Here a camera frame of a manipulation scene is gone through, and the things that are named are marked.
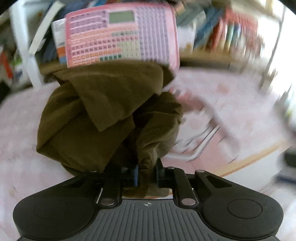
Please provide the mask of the olive brown garment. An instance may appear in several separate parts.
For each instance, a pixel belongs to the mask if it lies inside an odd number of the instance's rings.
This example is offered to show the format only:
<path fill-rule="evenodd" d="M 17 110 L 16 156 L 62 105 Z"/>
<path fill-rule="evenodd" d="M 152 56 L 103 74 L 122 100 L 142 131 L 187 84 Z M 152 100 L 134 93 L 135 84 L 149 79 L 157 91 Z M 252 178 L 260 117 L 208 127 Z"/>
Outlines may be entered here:
<path fill-rule="evenodd" d="M 164 89 L 175 75 L 161 63 L 115 60 L 62 69 L 41 115 L 39 154 L 72 175 L 96 172 L 117 177 L 138 168 L 129 198 L 166 197 L 153 181 L 157 160 L 174 146 L 183 110 Z"/>

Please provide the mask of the row of books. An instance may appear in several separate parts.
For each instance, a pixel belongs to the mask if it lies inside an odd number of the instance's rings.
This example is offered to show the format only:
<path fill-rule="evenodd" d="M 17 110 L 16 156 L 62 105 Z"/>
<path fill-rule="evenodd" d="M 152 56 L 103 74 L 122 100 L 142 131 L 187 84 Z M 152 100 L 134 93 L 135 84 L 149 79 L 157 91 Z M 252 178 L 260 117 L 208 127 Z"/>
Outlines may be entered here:
<path fill-rule="evenodd" d="M 264 47 L 257 19 L 226 6 L 189 3 L 176 12 L 179 51 L 219 51 L 238 58 L 259 58 Z"/>

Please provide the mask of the white book leaning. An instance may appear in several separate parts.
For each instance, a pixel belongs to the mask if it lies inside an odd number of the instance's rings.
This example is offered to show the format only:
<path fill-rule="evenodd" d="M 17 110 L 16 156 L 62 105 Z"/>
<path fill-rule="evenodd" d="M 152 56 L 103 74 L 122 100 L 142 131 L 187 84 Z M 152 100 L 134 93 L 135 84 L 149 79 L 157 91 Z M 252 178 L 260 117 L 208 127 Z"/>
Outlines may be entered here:
<path fill-rule="evenodd" d="M 48 32 L 48 29 L 56 17 L 56 15 L 59 13 L 59 11 L 64 8 L 65 4 L 61 1 L 55 1 L 48 9 L 46 15 L 43 17 L 43 20 L 41 21 L 36 34 L 34 36 L 34 39 L 32 40 L 31 46 L 29 48 L 29 53 L 34 55 L 39 50 L 40 46 L 43 45 L 43 39 L 45 38 L 46 33 Z"/>

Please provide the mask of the white orange box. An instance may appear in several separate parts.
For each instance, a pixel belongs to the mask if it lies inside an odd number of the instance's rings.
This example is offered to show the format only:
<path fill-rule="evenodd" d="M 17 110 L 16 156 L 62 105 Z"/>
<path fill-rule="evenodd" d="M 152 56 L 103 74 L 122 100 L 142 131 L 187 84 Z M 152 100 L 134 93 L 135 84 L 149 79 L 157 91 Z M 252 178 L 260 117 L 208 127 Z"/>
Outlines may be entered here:
<path fill-rule="evenodd" d="M 53 39 L 60 64 L 66 64 L 66 19 L 56 20 L 51 24 Z"/>

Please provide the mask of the pink checkered table mat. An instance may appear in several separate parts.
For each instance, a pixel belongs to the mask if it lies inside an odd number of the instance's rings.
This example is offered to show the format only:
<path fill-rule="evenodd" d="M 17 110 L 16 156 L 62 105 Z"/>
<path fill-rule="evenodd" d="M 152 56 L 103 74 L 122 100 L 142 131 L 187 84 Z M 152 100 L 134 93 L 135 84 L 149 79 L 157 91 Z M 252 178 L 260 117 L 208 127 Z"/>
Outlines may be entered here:
<path fill-rule="evenodd" d="M 1 240 L 17 240 L 12 212 L 23 198 L 71 178 L 56 161 L 36 152 L 42 110 L 57 82 L 12 94 L 1 105 Z M 293 139 L 274 108 L 274 97 L 258 90 L 258 78 L 228 71 L 183 68 L 171 90 L 194 108 L 185 115 L 182 145 L 196 147 L 193 136 L 208 121 L 214 130 L 192 163 L 168 158 L 164 165 L 185 171 L 204 169 L 265 193 L 284 210 L 280 240 L 295 240 L 295 188 L 275 180 L 282 153 Z"/>

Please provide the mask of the pink learning tablet toy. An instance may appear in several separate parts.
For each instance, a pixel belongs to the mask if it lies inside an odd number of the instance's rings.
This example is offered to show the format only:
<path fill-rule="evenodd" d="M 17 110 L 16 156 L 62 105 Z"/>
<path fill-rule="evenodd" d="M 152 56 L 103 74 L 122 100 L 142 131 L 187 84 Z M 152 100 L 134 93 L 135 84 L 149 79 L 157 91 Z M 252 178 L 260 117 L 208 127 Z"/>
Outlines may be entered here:
<path fill-rule="evenodd" d="M 95 62 L 156 61 L 177 70 L 180 56 L 176 17 L 170 4 L 117 3 L 66 15 L 69 68 Z"/>

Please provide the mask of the white shelf unit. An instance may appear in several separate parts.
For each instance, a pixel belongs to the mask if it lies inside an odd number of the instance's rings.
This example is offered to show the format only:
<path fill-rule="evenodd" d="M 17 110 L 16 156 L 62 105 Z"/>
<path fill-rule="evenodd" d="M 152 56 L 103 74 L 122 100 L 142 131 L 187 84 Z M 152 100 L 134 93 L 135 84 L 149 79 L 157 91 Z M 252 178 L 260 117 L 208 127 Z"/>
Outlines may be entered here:
<path fill-rule="evenodd" d="M 29 53 L 29 25 L 24 10 L 25 1 L 16 1 L 9 9 L 11 27 L 19 50 L 25 73 L 34 88 L 43 85 L 43 76 L 40 73 L 34 55 Z"/>

